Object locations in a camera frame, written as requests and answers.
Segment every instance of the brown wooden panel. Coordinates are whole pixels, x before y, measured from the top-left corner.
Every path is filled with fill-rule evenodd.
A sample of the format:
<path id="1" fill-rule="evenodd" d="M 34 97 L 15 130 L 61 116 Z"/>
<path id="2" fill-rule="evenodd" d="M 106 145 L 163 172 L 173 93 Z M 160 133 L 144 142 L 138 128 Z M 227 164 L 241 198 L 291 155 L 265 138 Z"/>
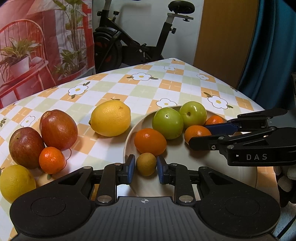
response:
<path id="1" fill-rule="evenodd" d="M 236 87 L 253 39 L 258 0 L 204 0 L 194 66 Z"/>

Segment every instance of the bike seat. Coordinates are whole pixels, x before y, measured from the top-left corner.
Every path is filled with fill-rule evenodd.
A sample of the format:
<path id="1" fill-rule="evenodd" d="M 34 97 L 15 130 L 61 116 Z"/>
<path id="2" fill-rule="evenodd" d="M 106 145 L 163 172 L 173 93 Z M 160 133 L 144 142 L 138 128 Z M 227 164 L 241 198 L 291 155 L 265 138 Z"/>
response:
<path id="1" fill-rule="evenodd" d="M 172 1 L 168 5 L 168 9 L 174 13 L 190 14 L 195 11 L 195 7 L 191 2 L 187 1 Z"/>

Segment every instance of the floral tablecloth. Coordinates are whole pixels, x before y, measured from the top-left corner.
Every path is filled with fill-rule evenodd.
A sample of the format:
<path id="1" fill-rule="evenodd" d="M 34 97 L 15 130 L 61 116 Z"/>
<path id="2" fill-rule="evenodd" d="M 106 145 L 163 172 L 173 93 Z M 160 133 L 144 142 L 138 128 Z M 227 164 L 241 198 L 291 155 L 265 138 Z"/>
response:
<path id="1" fill-rule="evenodd" d="M 170 58 L 153 63 L 126 67 L 78 79 L 29 96 L 0 110 L 0 166 L 14 164 L 8 150 L 12 133 L 25 126 L 39 131 L 42 114 L 60 109 L 77 123 L 78 140 L 71 150 L 64 151 L 66 167 L 49 176 L 35 169 L 37 185 L 72 172 L 83 166 L 103 169 L 123 162 L 123 147 L 128 133 L 118 137 L 99 136 L 88 122 L 100 103 L 119 99 L 131 109 L 132 126 L 144 115 L 166 106 L 197 101 L 229 120 L 237 115 L 263 110 L 259 105 L 217 78 L 183 62 Z M 279 200 L 272 167 L 259 167 L 256 188 Z M 119 186 L 119 195 L 131 194 L 129 186 Z M 0 194 L 0 241 L 7 241 L 16 232 L 9 218 L 10 204 Z"/>

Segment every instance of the small orange fruit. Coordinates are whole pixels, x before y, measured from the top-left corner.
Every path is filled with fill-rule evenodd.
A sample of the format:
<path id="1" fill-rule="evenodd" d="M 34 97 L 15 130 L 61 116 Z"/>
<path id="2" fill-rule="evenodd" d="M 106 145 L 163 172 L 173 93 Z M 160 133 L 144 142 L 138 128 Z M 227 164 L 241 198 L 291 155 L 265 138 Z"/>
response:
<path id="1" fill-rule="evenodd" d="M 190 126 L 184 133 L 185 142 L 188 144 L 192 137 L 210 136 L 211 132 L 204 126 Z"/>
<path id="2" fill-rule="evenodd" d="M 223 118 L 218 115 L 212 115 L 210 118 L 206 120 L 205 125 L 213 125 L 213 124 L 220 124 L 220 123 L 224 123 Z"/>
<path id="3" fill-rule="evenodd" d="M 39 165 L 45 173 L 56 174 L 65 167 L 65 156 L 55 147 L 46 147 L 40 153 Z"/>
<path id="4" fill-rule="evenodd" d="M 134 143 L 141 154 L 149 152 L 155 157 L 161 155 L 167 145 L 164 136 L 151 128 L 139 130 L 135 136 Z"/>

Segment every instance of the lemon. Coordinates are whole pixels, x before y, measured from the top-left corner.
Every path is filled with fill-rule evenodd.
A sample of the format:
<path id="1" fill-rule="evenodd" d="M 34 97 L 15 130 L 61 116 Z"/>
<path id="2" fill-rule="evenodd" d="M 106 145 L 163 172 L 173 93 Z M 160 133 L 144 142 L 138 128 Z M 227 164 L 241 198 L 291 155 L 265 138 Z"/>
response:
<path id="1" fill-rule="evenodd" d="M 150 176 L 156 170 L 156 158 L 151 153 L 141 154 L 136 161 L 136 168 L 142 176 Z"/>
<path id="2" fill-rule="evenodd" d="M 27 168 L 12 165 L 2 170 L 0 191 L 8 202 L 12 203 L 19 196 L 35 188 L 35 179 Z"/>
<path id="3" fill-rule="evenodd" d="M 102 136 L 118 136 L 129 128 L 131 110 L 120 100 L 108 100 L 93 110 L 89 124 Z"/>

